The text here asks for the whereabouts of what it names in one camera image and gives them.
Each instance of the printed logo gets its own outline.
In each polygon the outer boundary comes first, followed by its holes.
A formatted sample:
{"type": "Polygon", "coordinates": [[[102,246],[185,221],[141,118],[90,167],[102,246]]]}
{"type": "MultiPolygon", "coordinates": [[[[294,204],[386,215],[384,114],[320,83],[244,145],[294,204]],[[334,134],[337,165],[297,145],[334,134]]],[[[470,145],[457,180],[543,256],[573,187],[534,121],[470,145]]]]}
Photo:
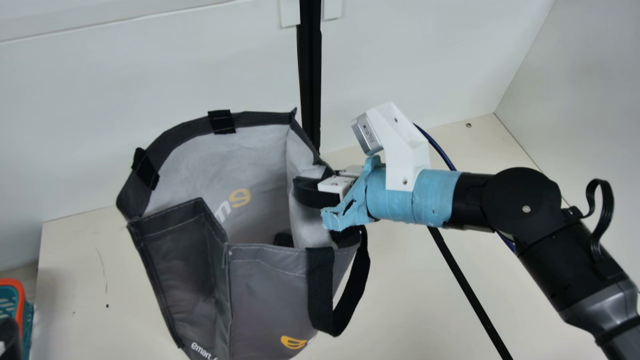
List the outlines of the printed logo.
{"type": "Polygon", "coordinates": [[[203,349],[202,347],[200,347],[200,345],[198,345],[196,342],[193,342],[191,344],[191,348],[193,350],[196,350],[196,352],[200,355],[202,355],[202,357],[204,357],[207,360],[218,360],[217,357],[211,357],[211,353],[207,352],[205,349],[203,349]]]}
{"type": "Polygon", "coordinates": [[[247,205],[251,201],[251,192],[249,189],[238,189],[229,195],[229,200],[225,200],[220,207],[216,210],[214,215],[218,221],[222,224],[229,214],[231,214],[231,208],[237,209],[241,206],[247,205]]]}
{"type": "Polygon", "coordinates": [[[309,340],[297,340],[294,338],[290,338],[288,336],[282,336],[280,338],[280,342],[282,342],[282,345],[286,346],[291,350],[299,350],[305,347],[305,345],[309,342],[309,340]]]}

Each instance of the black pole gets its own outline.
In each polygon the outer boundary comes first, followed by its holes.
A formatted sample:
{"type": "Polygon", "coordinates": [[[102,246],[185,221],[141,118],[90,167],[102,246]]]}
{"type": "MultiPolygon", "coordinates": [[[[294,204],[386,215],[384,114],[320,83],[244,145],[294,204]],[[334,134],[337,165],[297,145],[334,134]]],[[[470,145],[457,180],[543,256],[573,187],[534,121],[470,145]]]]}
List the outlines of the black pole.
{"type": "Polygon", "coordinates": [[[320,84],[322,81],[321,0],[300,0],[298,78],[302,129],[320,150],[320,84]]]}

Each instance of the black handle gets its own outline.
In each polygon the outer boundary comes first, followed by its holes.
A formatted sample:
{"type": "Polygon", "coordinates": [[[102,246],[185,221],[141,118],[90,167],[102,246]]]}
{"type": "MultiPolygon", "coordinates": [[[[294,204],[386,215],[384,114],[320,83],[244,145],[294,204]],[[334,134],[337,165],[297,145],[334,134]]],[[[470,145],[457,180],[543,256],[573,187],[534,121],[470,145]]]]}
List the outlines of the black handle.
{"type": "Polygon", "coordinates": [[[624,326],[623,323],[619,326],[623,330],[605,343],[597,342],[609,360],[638,359],[640,357],[640,322],[636,318],[635,322],[628,321],[627,323],[630,325],[624,326]]]}
{"type": "Polygon", "coordinates": [[[331,336],[342,334],[364,293],[371,260],[367,251],[367,231],[359,227],[362,238],[351,266],[349,280],[344,293],[333,309],[333,262],[332,247],[307,249],[308,260],[308,312],[311,325],[331,336]]]}

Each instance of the table surface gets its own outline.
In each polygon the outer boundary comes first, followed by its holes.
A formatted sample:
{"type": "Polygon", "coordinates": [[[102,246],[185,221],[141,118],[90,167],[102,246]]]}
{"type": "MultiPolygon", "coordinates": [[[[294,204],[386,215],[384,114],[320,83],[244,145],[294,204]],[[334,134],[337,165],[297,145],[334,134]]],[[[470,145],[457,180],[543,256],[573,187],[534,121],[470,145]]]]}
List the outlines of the table surface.
{"type": "MultiPolygon", "coordinates": [[[[429,132],[460,170],[535,168],[494,115],[429,132]]],[[[323,157],[334,168],[364,161],[359,147],[323,157]]],[[[435,151],[431,159],[444,168],[435,151]]],[[[425,227],[367,227],[371,274],[349,327],[338,338],[319,334],[296,360],[499,358],[425,227]]],[[[495,234],[443,235],[515,359],[604,359],[588,333],[560,320],[495,234]]],[[[187,359],[115,207],[44,224],[31,358],[187,359]]]]}

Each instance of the white plastic block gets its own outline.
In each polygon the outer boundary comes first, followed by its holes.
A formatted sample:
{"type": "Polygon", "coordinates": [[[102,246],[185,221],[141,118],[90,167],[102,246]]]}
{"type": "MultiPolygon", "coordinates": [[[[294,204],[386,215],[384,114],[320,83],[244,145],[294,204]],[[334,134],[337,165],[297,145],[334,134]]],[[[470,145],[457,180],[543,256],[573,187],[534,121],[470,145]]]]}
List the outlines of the white plastic block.
{"type": "Polygon", "coordinates": [[[289,28],[300,24],[300,1],[280,0],[280,25],[289,28]]]}
{"type": "Polygon", "coordinates": [[[346,176],[331,176],[318,183],[318,191],[336,193],[340,195],[340,201],[347,195],[355,179],[346,176]]]}
{"type": "Polygon", "coordinates": [[[413,191],[420,171],[431,168],[429,142],[392,102],[370,109],[364,116],[364,123],[373,127],[385,150],[387,190],[413,191]]]}
{"type": "Polygon", "coordinates": [[[362,165],[349,165],[346,169],[340,170],[340,176],[359,177],[364,167],[362,165]]]}
{"type": "Polygon", "coordinates": [[[324,0],[323,19],[333,20],[342,17],[342,0],[324,0]]]}

